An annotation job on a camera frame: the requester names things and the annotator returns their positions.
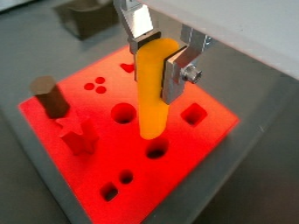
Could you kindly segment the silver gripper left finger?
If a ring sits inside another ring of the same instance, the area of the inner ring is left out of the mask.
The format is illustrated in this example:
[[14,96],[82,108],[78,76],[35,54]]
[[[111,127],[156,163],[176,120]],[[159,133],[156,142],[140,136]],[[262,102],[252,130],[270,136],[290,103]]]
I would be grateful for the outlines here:
[[136,55],[138,50],[151,41],[162,37],[155,28],[148,7],[136,0],[114,0],[116,14],[127,33],[130,52]]

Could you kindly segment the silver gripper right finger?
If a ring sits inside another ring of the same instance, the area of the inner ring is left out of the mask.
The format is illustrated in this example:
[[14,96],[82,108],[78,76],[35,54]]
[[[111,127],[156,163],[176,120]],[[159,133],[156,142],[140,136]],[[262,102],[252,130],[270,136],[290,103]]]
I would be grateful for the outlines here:
[[195,84],[200,80],[202,70],[196,63],[212,45],[212,37],[186,24],[182,26],[180,39],[186,46],[172,53],[163,63],[162,99],[166,104],[171,104],[183,94],[186,82]]

